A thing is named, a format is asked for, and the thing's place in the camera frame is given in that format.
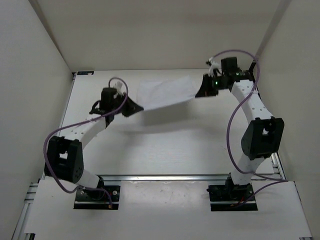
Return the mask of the white fabric skirt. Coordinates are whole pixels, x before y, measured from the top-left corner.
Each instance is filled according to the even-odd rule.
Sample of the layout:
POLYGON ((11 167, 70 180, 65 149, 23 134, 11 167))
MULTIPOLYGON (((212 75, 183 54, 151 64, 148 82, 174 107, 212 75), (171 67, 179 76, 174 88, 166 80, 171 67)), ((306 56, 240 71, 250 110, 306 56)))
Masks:
POLYGON ((145 111, 180 104, 193 99, 197 90, 189 76, 173 80, 142 81, 136 94, 137 103, 145 111))

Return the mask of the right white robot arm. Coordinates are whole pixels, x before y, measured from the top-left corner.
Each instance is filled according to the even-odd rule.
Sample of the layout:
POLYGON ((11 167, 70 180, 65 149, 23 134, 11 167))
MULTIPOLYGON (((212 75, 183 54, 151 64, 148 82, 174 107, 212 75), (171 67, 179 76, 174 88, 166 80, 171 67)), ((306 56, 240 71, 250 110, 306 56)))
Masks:
POLYGON ((229 90, 239 102, 236 109, 243 110, 248 123, 240 141, 242 155, 238 162, 231 160, 235 170, 224 185, 211 185, 207 191, 217 202, 245 201, 253 194, 251 179, 258 167, 279 150, 285 123, 265 107, 251 72, 241 70, 236 57, 224 58, 221 64, 210 58, 206 64, 209 70, 196 98, 215 97, 220 90, 229 90))

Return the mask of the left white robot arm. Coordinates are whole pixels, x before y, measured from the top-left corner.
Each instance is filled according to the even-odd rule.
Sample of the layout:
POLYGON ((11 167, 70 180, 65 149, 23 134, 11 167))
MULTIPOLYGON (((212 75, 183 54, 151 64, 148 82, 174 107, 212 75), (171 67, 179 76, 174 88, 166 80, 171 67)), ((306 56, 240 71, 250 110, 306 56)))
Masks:
POLYGON ((105 194, 103 179, 85 169, 83 150, 110 125, 115 115, 128 118, 143 110, 127 93, 121 93, 115 87, 103 88, 100 100, 92 105, 88 117, 72 124, 69 135, 51 136, 45 141, 45 174, 54 178, 67 193, 73 193, 74 190, 67 190, 61 181, 73 183, 77 189, 87 190, 93 200, 100 200, 105 194))

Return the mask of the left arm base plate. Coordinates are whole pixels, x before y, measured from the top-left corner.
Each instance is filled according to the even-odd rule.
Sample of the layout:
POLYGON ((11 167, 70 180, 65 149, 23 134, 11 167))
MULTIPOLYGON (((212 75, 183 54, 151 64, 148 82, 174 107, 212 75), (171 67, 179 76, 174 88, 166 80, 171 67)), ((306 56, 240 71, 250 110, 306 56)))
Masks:
POLYGON ((104 183, 105 191, 89 191, 80 189, 76 192, 73 208, 75 210, 118 210, 120 204, 121 185, 120 183, 104 183))

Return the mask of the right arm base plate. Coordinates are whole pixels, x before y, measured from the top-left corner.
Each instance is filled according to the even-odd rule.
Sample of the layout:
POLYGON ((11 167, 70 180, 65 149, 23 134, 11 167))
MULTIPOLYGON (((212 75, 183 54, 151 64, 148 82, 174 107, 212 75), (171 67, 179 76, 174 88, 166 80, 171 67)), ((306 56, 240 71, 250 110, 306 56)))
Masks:
POLYGON ((206 191, 209 194, 210 210, 212 212, 248 212, 257 211, 253 186, 234 184, 227 179, 224 185, 209 185, 206 191))

